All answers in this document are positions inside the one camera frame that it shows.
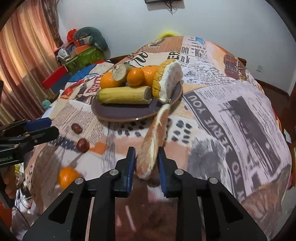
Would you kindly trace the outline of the left hand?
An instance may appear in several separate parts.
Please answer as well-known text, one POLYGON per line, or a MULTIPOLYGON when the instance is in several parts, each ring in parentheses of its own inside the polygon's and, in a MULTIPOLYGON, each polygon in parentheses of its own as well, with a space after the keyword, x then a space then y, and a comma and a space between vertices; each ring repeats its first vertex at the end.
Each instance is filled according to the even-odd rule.
POLYGON ((17 190, 15 166, 9 166, 8 170, 4 173, 3 181, 6 185, 6 194, 10 199, 15 199, 17 190))

